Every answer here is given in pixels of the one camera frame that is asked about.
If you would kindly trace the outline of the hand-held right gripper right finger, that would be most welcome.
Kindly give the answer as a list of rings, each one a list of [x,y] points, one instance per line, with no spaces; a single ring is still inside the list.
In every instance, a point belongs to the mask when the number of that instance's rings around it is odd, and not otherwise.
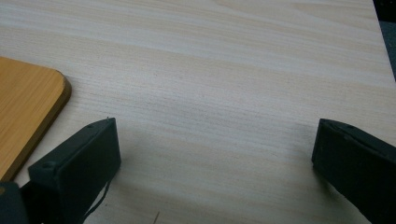
[[[314,169],[373,224],[396,224],[396,147],[352,125],[321,119]]]

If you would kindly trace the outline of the brown wooden board with cutouts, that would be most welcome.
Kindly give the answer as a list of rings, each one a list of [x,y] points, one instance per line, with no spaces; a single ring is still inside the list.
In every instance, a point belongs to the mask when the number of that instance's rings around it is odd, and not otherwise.
[[[17,175],[71,92],[61,72],[0,56],[0,181]]]

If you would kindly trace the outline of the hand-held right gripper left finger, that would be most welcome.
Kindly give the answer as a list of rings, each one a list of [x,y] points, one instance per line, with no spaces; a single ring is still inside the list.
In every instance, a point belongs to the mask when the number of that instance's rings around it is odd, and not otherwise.
[[[120,169],[116,120],[73,134],[28,168],[28,216],[34,224],[82,224]]]

